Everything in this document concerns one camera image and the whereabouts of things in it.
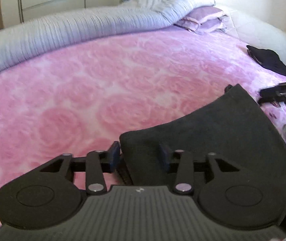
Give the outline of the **dark grey jeans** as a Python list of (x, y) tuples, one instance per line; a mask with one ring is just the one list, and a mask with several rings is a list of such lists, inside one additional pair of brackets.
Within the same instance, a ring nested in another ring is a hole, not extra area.
[(134, 184), (171, 186), (175, 175), (159, 162), (159, 145), (165, 144), (193, 154), (193, 199), (211, 220), (242, 230), (286, 229), (286, 143), (242, 86), (119, 140)]

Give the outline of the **folded black garment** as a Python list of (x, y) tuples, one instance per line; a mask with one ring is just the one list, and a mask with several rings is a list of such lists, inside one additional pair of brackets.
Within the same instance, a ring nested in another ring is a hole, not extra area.
[(280, 60), (279, 55), (275, 51), (259, 49), (251, 45), (247, 45), (246, 48), (248, 55), (261, 67), (286, 76), (286, 65)]

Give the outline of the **pink rose blanket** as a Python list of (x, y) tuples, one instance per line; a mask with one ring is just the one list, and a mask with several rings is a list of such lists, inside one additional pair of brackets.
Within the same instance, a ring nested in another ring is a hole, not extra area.
[(0, 73), (0, 187), (60, 154), (85, 156), (187, 115), (227, 85), (258, 98), (282, 82), (244, 42), (176, 26), (44, 54)]

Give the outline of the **lilac pillow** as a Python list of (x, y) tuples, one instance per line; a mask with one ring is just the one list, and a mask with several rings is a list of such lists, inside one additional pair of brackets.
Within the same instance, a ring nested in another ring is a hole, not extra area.
[(229, 16), (216, 7), (204, 6), (193, 9), (174, 25), (195, 34), (208, 34), (212, 32), (226, 33)]

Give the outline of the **white striped duvet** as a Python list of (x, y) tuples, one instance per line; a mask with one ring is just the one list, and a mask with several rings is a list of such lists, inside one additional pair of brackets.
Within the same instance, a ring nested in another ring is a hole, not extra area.
[(46, 15), (0, 30), (0, 72), (63, 47), (167, 28), (215, 0), (128, 0), (118, 6)]

